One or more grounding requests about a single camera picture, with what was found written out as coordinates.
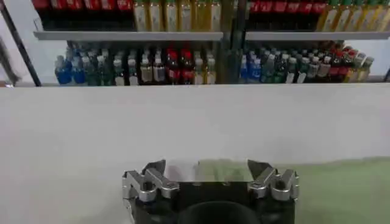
shelf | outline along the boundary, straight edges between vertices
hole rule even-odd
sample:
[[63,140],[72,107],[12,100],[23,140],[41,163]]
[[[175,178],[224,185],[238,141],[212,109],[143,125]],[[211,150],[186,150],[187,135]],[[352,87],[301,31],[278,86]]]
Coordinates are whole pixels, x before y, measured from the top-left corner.
[[247,32],[245,40],[387,40],[390,32]]
[[35,31],[39,40],[71,41],[219,41],[222,32]]

bottle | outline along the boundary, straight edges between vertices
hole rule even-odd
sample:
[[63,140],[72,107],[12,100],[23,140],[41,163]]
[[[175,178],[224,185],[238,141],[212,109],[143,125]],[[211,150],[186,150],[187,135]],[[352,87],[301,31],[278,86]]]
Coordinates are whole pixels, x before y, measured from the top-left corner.
[[269,54],[260,74],[261,83],[273,83],[275,74],[275,55]]
[[81,68],[81,64],[79,60],[72,61],[72,76],[74,82],[76,82],[77,84],[85,83],[85,73]]
[[312,61],[308,64],[307,77],[305,80],[306,83],[315,82],[316,76],[319,71],[318,61],[319,61],[318,57],[313,57]]
[[359,18],[363,12],[363,0],[355,0],[355,5],[351,8],[351,13],[346,21],[343,31],[353,32],[357,30]]
[[283,54],[282,59],[275,64],[274,83],[283,83],[286,79],[288,54]]
[[183,83],[185,85],[190,85],[194,80],[194,64],[191,59],[191,52],[186,51],[184,55],[183,61],[183,69],[182,69],[182,77]]
[[372,65],[372,62],[374,62],[374,59],[372,57],[366,58],[362,67],[358,71],[358,82],[366,81],[368,75],[370,74],[370,67]]
[[330,57],[325,56],[323,62],[319,65],[316,80],[320,83],[328,82],[328,73],[330,70]]
[[221,30],[221,0],[211,1],[210,31],[219,32]]
[[134,0],[134,18],[137,31],[149,31],[149,17],[147,6],[143,0]]
[[166,0],[165,28],[168,32],[176,32],[178,28],[177,6],[175,0]]
[[216,71],[215,71],[215,59],[209,58],[207,60],[207,80],[206,84],[211,85],[215,84],[216,81]]
[[330,32],[332,30],[332,22],[337,14],[338,3],[338,0],[329,0],[329,4],[318,19],[317,32]]
[[306,79],[309,70],[309,58],[302,58],[300,68],[298,70],[297,83],[303,83]]
[[163,27],[163,11],[159,0],[151,0],[149,6],[151,31],[161,32],[164,30]]
[[369,24],[374,18],[375,11],[377,10],[377,0],[367,0],[367,4],[363,7],[363,13],[361,14],[357,30],[358,31],[370,31]]
[[287,78],[286,83],[293,83],[296,73],[296,58],[289,58],[288,68],[287,68]]
[[338,9],[335,19],[333,20],[331,31],[341,32],[344,30],[344,26],[346,25],[346,22],[352,13],[351,3],[351,0],[341,0],[341,5]]
[[210,30],[210,8],[206,0],[197,0],[195,4],[194,31],[207,32]]
[[204,84],[204,79],[207,78],[203,73],[203,60],[201,58],[197,58],[195,59],[194,85]]
[[179,31],[189,32],[193,29],[193,11],[190,0],[181,0],[179,8]]

white cap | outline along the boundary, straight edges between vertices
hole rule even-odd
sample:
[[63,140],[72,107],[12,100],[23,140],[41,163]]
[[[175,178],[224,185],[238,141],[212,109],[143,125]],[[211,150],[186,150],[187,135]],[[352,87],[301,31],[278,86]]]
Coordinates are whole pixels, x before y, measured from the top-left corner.
[[135,59],[129,59],[129,60],[127,61],[127,64],[128,64],[129,66],[135,66]]
[[312,61],[313,61],[314,63],[317,63],[318,60],[319,60],[319,57],[313,57],[313,59],[312,59]]

bottle cap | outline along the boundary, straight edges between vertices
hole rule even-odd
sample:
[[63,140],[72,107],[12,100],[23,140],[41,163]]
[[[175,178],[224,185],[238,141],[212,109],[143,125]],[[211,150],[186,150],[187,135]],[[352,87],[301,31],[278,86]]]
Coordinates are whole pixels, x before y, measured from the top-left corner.
[[312,61],[313,61],[314,63],[317,63],[317,62],[319,61],[319,58],[318,58],[318,57],[313,57]]

beverage bottle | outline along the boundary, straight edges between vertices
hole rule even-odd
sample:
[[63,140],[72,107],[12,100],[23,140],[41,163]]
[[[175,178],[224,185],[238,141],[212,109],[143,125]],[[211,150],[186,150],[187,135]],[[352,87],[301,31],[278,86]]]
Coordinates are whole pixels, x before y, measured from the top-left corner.
[[149,31],[149,12],[144,0],[134,0],[134,18],[137,31]]
[[182,69],[183,83],[190,85],[194,80],[194,64],[191,59],[191,52],[187,51],[184,55],[183,69]]
[[209,58],[207,60],[207,80],[206,84],[211,85],[215,84],[216,81],[216,71],[215,71],[215,59]]
[[84,70],[81,68],[79,60],[72,61],[72,76],[74,82],[76,82],[77,84],[85,83],[85,73]]
[[284,30],[297,30],[297,13],[300,0],[290,0],[287,3],[285,13],[285,23],[283,25]]
[[163,27],[163,11],[160,0],[151,0],[149,6],[151,31],[161,32],[164,31]]
[[330,70],[330,57],[329,56],[325,56],[324,57],[324,60],[321,62],[321,64],[319,65],[319,69],[318,69],[318,73],[317,73],[317,78],[316,80],[318,82],[328,82],[328,73],[329,73],[329,70]]
[[194,76],[194,84],[201,85],[204,84],[204,80],[206,80],[206,75],[203,72],[203,60],[201,58],[195,59],[195,76]]
[[194,30],[198,32],[207,32],[210,30],[210,8],[206,0],[197,0],[195,2]]
[[122,67],[122,60],[119,59],[114,60],[114,72],[115,72],[115,85],[124,86],[125,78],[124,78],[124,70]]
[[301,0],[297,12],[298,29],[299,30],[310,30],[311,24],[311,8],[313,7],[313,0]]
[[327,0],[314,0],[313,6],[310,12],[310,30],[315,31],[319,18],[323,14],[325,8],[327,6]]
[[302,58],[300,68],[298,70],[297,83],[303,83],[308,75],[309,70],[309,58]]
[[221,30],[221,0],[211,0],[210,31]]
[[338,3],[338,0],[329,0],[329,4],[318,19],[316,31],[330,32],[332,30],[332,23],[337,14]]
[[289,58],[286,83],[293,83],[294,82],[295,73],[296,73],[296,69],[297,69],[296,64],[297,64],[296,58]]
[[44,29],[51,26],[51,6],[49,0],[32,0],[32,5],[37,11]]
[[260,74],[261,83],[273,83],[275,74],[275,55],[269,54]]
[[274,83],[283,83],[286,79],[288,54],[282,54],[282,59],[275,64]]
[[134,29],[133,0],[117,0],[121,29]]
[[190,0],[181,0],[179,7],[179,31],[189,32],[193,28],[193,7]]
[[166,0],[165,28],[168,32],[176,32],[178,28],[177,5],[175,0]]
[[343,31],[353,32],[357,30],[358,21],[363,12],[363,0],[354,0],[354,5],[351,7],[351,13],[347,18]]
[[330,79],[330,82],[332,82],[332,83],[340,82],[340,79],[339,79],[340,76],[338,74],[339,74],[339,70],[341,67],[341,56],[342,56],[342,52],[338,51],[336,53],[336,56],[333,58],[333,60],[330,63],[329,79]]
[[377,0],[367,0],[367,4],[363,6],[363,12],[357,24],[358,31],[370,31],[369,24],[374,18],[377,10]]
[[248,65],[246,61],[245,55],[243,55],[243,59],[241,60],[241,69],[239,71],[239,84],[247,83],[248,78]]
[[344,30],[344,26],[352,13],[352,1],[351,0],[341,0],[341,5],[339,6],[338,12],[333,20],[331,26],[331,31],[341,32]]
[[372,57],[366,58],[362,67],[358,71],[358,82],[366,81],[368,75],[370,74],[370,67],[372,65],[372,62],[374,62],[374,59]]

